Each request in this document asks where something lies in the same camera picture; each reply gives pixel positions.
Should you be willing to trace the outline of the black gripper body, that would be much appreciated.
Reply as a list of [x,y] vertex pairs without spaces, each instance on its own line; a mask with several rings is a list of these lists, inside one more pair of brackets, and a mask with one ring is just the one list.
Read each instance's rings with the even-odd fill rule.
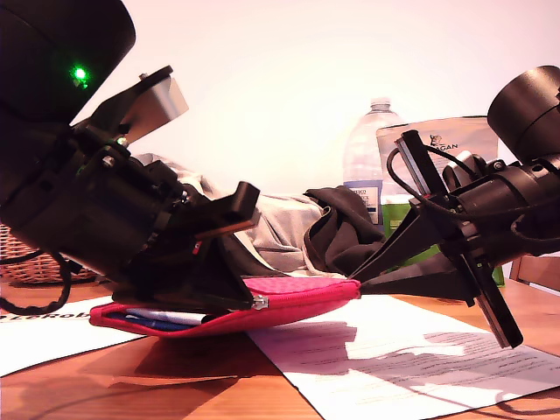
[[209,199],[161,161],[59,126],[25,131],[25,241],[112,280],[179,280],[196,241],[249,227],[247,182]]
[[515,196],[491,178],[480,178],[450,192],[417,131],[402,133],[395,144],[395,152],[402,156],[416,188],[399,178],[396,182],[413,195],[415,210],[433,223],[441,256],[451,262],[466,289],[464,300],[478,304],[501,347],[519,346],[522,333],[492,278],[494,263],[484,250],[482,231],[483,225],[495,228],[506,219],[506,209],[498,207],[499,200],[512,204]]

